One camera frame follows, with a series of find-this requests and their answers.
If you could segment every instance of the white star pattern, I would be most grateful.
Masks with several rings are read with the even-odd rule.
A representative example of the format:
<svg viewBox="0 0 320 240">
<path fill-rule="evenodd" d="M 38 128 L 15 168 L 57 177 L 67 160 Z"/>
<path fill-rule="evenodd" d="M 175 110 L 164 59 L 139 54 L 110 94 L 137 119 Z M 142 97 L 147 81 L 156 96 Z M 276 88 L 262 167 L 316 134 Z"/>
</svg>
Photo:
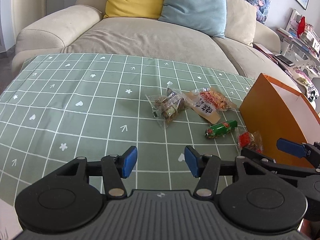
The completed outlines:
<svg viewBox="0 0 320 240">
<path fill-rule="evenodd" d="M 68 149 L 68 146 L 66 143 L 61 143 L 61 146 L 59 147 L 62 151 L 64 151 L 65 149 Z"/>
</svg>

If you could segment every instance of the orange box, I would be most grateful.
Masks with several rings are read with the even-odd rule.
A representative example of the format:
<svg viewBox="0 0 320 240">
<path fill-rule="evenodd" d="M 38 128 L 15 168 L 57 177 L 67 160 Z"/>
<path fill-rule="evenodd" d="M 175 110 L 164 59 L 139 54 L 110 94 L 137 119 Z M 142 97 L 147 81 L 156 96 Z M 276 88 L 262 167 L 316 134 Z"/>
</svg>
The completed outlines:
<svg viewBox="0 0 320 240">
<path fill-rule="evenodd" d="M 277 163 L 313 168 L 305 158 L 299 159 L 276 147 L 279 138 L 296 143 L 320 141 L 320 118 L 302 93 L 261 73 L 243 100 L 240 112 L 248 131 L 260 132 L 263 154 Z"/>
</svg>

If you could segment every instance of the sofa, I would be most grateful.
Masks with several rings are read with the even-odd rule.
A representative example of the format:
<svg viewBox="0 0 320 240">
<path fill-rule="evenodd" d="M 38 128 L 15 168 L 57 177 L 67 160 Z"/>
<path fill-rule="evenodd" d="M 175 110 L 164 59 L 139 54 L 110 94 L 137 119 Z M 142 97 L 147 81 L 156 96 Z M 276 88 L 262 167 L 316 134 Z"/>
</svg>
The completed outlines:
<svg viewBox="0 0 320 240">
<path fill-rule="evenodd" d="M 103 19 L 107 0 L 77 0 L 24 28 L 17 36 L 12 71 L 29 58 L 53 53 L 105 53 L 185 62 L 257 79 L 270 75 L 300 91 L 281 68 L 260 51 L 229 38 L 213 38 L 180 25 L 146 18 Z M 254 43 L 280 52 L 278 35 L 256 22 Z"/>
</svg>

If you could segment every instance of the white heart pattern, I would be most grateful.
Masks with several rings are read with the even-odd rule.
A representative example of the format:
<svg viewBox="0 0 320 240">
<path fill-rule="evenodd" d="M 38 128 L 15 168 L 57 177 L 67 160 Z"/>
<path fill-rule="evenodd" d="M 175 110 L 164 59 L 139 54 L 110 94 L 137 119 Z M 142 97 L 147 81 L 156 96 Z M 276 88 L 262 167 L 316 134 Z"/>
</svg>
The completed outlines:
<svg viewBox="0 0 320 240">
<path fill-rule="evenodd" d="M 76 103 L 76 106 L 83 106 L 83 102 L 79 101 L 78 103 Z"/>
</svg>

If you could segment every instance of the floor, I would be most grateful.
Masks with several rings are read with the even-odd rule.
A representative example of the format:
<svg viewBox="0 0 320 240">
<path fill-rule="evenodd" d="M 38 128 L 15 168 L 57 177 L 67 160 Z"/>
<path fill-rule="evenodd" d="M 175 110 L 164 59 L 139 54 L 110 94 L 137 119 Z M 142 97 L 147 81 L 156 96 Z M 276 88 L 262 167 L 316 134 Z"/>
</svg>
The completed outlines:
<svg viewBox="0 0 320 240">
<path fill-rule="evenodd" d="M 15 55 L 14 47 L 8 50 L 8 57 L 0 59 L 0 94 L 13 80 L 11 63 Z"/>
</svg>

